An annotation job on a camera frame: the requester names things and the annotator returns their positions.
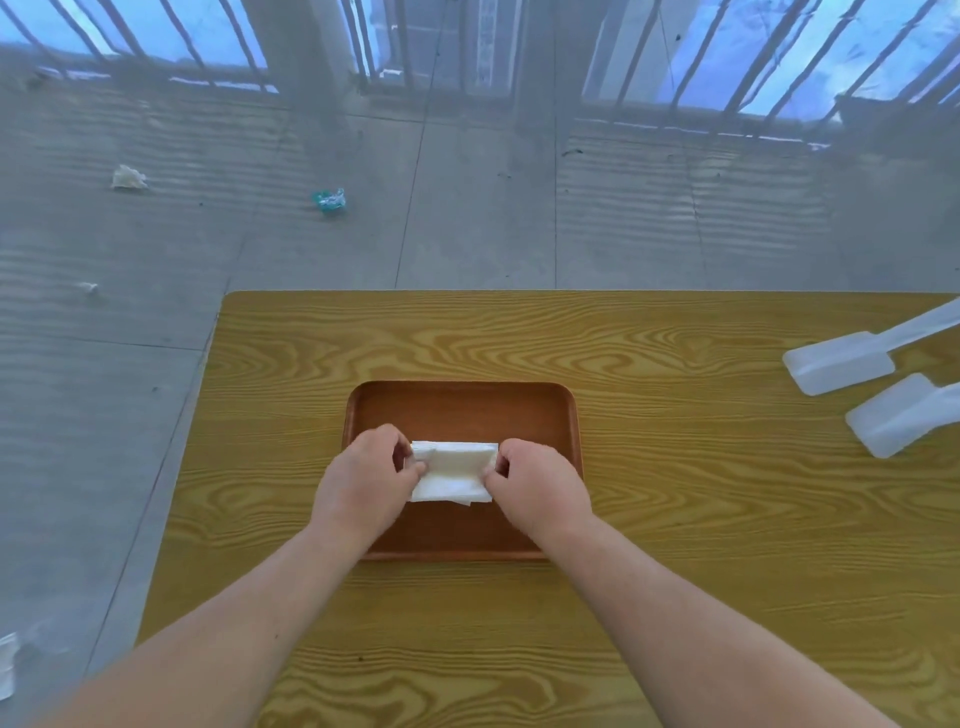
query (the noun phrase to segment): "paper towel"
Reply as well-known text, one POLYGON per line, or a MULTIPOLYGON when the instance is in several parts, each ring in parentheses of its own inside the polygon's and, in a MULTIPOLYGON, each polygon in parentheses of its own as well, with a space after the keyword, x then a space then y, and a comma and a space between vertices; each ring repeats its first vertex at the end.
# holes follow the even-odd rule
POLYGON ((417 500, 452 500, 463 505, 493 500, 481 474, 496 465, 497 443, 435 443, 415 440, 408 458, 427 464, 427 471, 410 496, 417 500))

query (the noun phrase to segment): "right hand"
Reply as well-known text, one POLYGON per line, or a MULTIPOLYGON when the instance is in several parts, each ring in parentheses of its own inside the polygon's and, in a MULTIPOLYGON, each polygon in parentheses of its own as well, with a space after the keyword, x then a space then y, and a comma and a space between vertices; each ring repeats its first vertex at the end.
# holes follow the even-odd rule
POLYGON ((584 481, 546 445, 505 440, 496 468, 484 473, 484 486, 510 523, 544 551, 593 515, 584 481))

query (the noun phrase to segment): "white plastic spatula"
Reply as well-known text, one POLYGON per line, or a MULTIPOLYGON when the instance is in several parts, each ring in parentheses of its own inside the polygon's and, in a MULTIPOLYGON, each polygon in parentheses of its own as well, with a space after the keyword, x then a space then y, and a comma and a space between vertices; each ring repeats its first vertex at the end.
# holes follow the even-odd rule
POLYGON ((888 352, 960 324, 960 298, 881 333, 858 331, 794 349, 783 363, 806 395, 822 395, 897 370, 888 352))
POLYGON ((874 457, 890 457, 934 427, 960 422, 960 384, 938 387, 910 375, 847 413, 847 424, 874 457))

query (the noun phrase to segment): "spatula handle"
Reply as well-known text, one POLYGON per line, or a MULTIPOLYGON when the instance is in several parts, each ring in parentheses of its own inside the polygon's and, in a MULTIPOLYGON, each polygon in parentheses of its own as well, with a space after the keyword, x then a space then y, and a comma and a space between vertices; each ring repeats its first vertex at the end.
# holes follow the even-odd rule
POLYGON ((920 316, 888 328, 877 337, 883 349, 891 352, 957 324, 960 324, 960 298, 938 305, 920 316))

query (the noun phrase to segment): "wooden tray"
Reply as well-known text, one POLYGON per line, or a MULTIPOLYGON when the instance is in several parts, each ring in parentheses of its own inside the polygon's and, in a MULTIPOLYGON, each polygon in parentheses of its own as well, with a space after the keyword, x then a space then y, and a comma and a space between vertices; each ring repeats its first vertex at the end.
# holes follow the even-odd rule
MULTIPOLYGON (((390 423, 410 440, 549 445, 583 477, 577 405, 550 382, 368 381, 350 394, 344 448, 366 429, 390 423)), ((364 557, 410 561, 542 559, 495 503, 407 503, 364 557)))

